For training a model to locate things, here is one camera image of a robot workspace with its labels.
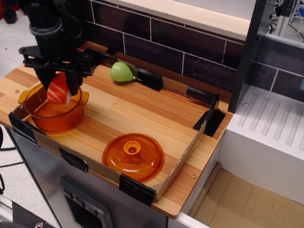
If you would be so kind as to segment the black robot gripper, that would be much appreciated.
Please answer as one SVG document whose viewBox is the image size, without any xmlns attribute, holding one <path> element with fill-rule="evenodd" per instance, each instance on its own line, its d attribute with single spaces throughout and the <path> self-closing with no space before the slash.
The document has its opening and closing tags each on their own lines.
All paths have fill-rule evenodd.
<svg viewBox="0 0 304 228">
<path fill-rule="evenodd" d="M 93 73 L 93 58 L 77 47 L 81 44 L 84 23 L 73 14 L 28 14 L 29 30 L 37 45 L 21 47 L 24 63 L 34 67 L 37 61 L 42 68 L 34 70 L 43 87 L 48 89 L 56 71 L 66 72 L 66 83 L 71 95 L 76 95 L 83 83 L 82 76 Z"/>
</svg>

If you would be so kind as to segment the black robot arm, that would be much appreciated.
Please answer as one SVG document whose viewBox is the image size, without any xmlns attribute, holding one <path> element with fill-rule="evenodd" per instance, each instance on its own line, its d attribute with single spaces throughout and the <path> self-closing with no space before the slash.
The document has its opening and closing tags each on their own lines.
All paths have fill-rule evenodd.
<svg viewBox="0 0 304 228">
<path fill-rule="evenodd" d="M 26 0 L 24 9 L 30 32 L 37 45 L 19 49 L 26 67 L 34 68 L 39 80 L 48 88 L 57 72 L 66 75 L 66 84 L 76 95 L 83 78 L 94 71 L 90 53 L 78 47 L 84 43 L 84 19 L 79 0 Z"/>
</svg>

